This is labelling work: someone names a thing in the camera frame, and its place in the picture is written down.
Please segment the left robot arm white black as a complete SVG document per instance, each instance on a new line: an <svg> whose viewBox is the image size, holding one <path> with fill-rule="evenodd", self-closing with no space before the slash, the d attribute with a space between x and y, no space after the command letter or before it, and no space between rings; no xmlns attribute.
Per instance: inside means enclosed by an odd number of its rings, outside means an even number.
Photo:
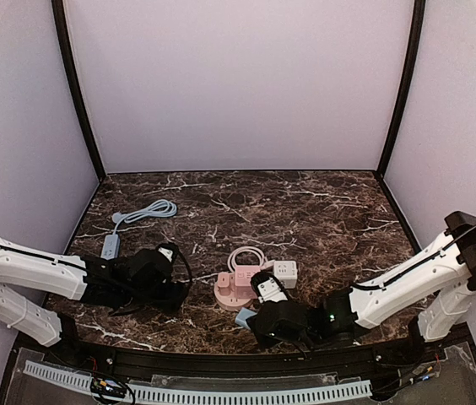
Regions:
<svg viewBox="0 0 476 405"><path fill-rule="evenodd" d="M43 347L74 341L73 318L46 310L13 287L51 294L111 309L114 316L146 306L176 312L192 280L173 279L177 260L186 258L174 243L142 249L130 257L64 256L14 244L0 237L0 321Z"/></svg>

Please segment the white cube socket adapter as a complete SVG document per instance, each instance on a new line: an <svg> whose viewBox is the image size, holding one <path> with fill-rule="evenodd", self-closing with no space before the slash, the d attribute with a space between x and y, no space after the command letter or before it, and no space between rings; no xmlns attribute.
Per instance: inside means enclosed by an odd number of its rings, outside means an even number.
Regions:
<svg viewBox="0 0 476 405"><path fill-rule="evenodd" d="M298 280L296 261L268 261L262 265L262 270L271 272L286 289L294 289Z"/></svg>

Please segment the pink cube socket adapter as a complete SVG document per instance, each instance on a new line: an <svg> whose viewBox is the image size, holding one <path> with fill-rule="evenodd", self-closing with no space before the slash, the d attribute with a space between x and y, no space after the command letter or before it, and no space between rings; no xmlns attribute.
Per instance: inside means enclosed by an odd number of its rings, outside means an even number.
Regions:
<svg viewBox="0 0 476 405"><path fill-rule="evenodd" d="M235 268L235 293L240 299L255 299L257 297L251 285L252 277L261 271L259 265L238 265Z"/></svg>

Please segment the pink round power socket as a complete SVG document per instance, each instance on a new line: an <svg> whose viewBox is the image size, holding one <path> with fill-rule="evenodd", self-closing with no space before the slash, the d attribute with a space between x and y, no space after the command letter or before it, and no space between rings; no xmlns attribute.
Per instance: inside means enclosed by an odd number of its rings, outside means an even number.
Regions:
<svg viewBox="0 0 476 405"><path fill-rule="evenodd" d="M218 291L216 284L214 286L214 297L221 309L231 312L238 312L241 308L248 308L253 303L253 299L238 298L233 289L229 295L222 295Z"/></svg>

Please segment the blue power strip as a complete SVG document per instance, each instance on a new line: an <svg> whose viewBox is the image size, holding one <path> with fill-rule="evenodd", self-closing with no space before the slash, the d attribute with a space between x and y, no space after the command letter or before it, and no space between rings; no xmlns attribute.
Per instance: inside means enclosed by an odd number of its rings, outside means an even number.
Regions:
<svg viewBox="0 0 476 405"><path fill-rule="evenodd" d="M120 251L120 238L118 234L107 235L104 239L104 244L100 257L106 260L118 258Z"/></svg>

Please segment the small blue plug adapter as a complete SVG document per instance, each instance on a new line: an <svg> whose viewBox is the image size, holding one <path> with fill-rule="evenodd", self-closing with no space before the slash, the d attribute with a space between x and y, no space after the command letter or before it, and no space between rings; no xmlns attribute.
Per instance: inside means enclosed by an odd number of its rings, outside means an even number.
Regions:
<svg viewBox="0 0 476 405"><path fill-rule="evenodd" d="M257 313L254 310L249 310L247 308L241 308L236 317L235 317L235 324L239 327L245 328L247 330L250 330L250 327L248 325L248 320L255 316Z"/></svg>

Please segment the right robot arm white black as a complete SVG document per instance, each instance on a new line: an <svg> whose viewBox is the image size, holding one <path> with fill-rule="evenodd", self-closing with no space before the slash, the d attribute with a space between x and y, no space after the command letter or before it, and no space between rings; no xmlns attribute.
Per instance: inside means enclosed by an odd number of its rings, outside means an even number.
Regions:
<svg viewBox="0 0 476 405"><path fill-rule="evenodd" d="M247 326L263 348L290 343L318 350L353 342L434 294L409 330L420 343L442 340L476 300L476 217L456 211L445 222L446 229L415 256L329 294L316 307L291 299L274 274L255 274L251 285L260 308L247 319Z"/></svg>

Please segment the small pink plug adapter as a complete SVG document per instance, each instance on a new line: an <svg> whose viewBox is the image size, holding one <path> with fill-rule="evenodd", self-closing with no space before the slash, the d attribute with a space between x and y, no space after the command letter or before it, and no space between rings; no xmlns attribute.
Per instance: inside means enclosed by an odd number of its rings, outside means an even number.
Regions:
<svg viewBox="0 0 476 405"><path fill-rule="evenodd" d="M222 295L229 295L234 286L234 274L227 272L219 273L216 286Z"/></svg>

